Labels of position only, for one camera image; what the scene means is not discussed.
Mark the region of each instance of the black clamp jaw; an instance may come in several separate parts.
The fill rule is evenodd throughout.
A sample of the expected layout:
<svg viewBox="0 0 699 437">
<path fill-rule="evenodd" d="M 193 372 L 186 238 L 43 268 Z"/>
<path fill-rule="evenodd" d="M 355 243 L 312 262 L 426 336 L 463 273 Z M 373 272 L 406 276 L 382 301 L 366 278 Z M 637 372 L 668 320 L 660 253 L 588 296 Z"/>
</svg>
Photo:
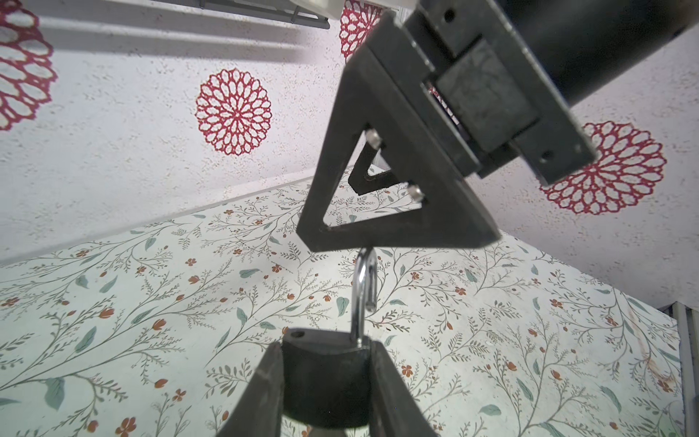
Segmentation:
<svg viewBox="0 0 699 437">
<path fill-rule="evenodd" d="M 364 333 L 376 305 L 376 253 L 359 251 L 350 332 L 290 329 L 270 344 L 218 437 L 278 437 L 284 413 L 313 427 L 310 437 L 344 436 L 369 425 L 372 437 L 436 437 L 383 344 Z"/>
</svg>

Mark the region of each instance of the floral wallpaper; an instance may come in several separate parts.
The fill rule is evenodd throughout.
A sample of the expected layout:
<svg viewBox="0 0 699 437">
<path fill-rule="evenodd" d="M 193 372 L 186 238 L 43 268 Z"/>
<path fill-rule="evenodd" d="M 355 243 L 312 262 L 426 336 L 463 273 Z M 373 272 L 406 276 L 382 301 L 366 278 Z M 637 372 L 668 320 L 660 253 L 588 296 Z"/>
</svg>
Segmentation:
<svg viewBox="0 0 699 437">
<path fill-rule="evenodd" d="M 272 118 L 267 90 L 247 71 L 209 76 L 196 99 L 199 130 L 226 155 L 250 153 L 267 137 Z"/>
<path fill-rule="evenodd" d="M 653 194 L 668 161 L 663 145 L 650 132 L 611 121 L 587 123 L 584 130 L 597 146 L 599 158 L 561 182 L 541 187 L 548 200 L 575 214 L 598 215 L 619 212 Z"/>
<path fill-rule="evenodd" d="M 349 330 L 356 251 L 306 249 L 308 188 L 0 268 L 2 435 L 213 436 L 287 328 Z M 403 186 L 357 197 L 345 174 L 326 221 L 395 208 L 414 208 Z M 682 435 L 666 315 L 507 234 L 377 254 L 368 334 L 441 436 Z"/>
<path fill-rule="evenodd" d="M 39 18 L 19 1 L 0 1 L 0 130 L 34 119 L 38 107 L 51 101 L 53 47 L 38 26 Z"/>
</svg>

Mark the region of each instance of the small red flower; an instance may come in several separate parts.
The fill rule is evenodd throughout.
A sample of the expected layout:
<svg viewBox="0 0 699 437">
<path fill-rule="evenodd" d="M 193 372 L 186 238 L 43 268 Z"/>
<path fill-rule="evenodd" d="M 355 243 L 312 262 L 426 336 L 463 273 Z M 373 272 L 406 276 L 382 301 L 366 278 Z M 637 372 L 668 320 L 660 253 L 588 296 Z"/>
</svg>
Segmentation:
<svg viewBox="0 0 699 437">
<path fill-rule="evenodd" d="M 672 389 L 665 381 L 658 380 L 658 385 L 663 389 L 665 393 L 672 393 Z"/>
<path fill-rule="evenodd" d="M 177 389 L 175 391 L 175 396 L 173 396 L 173 401 L 177 401 L 177 402 L 181 401 L 182 398 L 185 397 L 186 394 L 187 394 L 187 390 L 182 392 L 182 391 L 180 391 L 180 389 Z"/>
<path fill-rule="evenodd" d="M 165 326 L 165 319 L 158 319 L 153 324 L 153 331 L 160 331 Z"/>
<path fill-rule="evenodd" d="M 20 298 L 18 297 L 13 297 L 11 299 L 8 299 L 2 303 L 0 306 L 14 306 L 17 302 L 20 301 Z"/>
<path fill-rule="evenodd" d="M 114 434 L 117 434 L 119 437 L 129 437 L 129 433 L 135 430 L 136 418 L 132 417 L 129 419 L 127 417 L 126 419 L 122 420 L 122 426 L 118 427 Z"/>
<path fill-rule="evenodd" d="M 101 313 L 99 313 L 99 318 L 108 319 L 114 314 L 114 308 L 104 308 Z"/>
</svg>

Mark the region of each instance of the red flower pattern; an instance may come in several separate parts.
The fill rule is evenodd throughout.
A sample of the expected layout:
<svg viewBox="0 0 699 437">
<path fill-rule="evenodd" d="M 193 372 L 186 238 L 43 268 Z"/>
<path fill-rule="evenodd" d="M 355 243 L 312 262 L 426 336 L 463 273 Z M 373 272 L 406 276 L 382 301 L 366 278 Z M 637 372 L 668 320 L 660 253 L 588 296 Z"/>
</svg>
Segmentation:
<svg viewBox="0 0 699 437">
<path fill-rule="evenodd" d="M 39 19 L 17 0 L 0 0 L 0 130 L 22 119 L 33 120 L 38 107 L 51 101 L 57 79 L 49 58 L 53 47 L 38 29 Z"/>
<path fill-rule="evenodd" d="M 383 12 L 382 8 L 366 2 L 364 6 L 359 1 L 345 2 L 345 9 L 340 17 L 340 51 L 345 56 L 345 61 L 348 61 L 364 42 Z"/>
<path fill-rule="evenodd" d="M 214 149 L 242 155 L 267 138 L 271 103 L 267 90 L 247 71 L 221 70 L 202 84 L 196 118 L 199 130 Z"/>
<path fill-rule="evenodd" d="M 551 187 L 547 198 L 575 214 L 616 213 L 653 193 L 667 160 L 663 145 L 631 124 L 585 124 L 600 159 Z"/>
</svg>

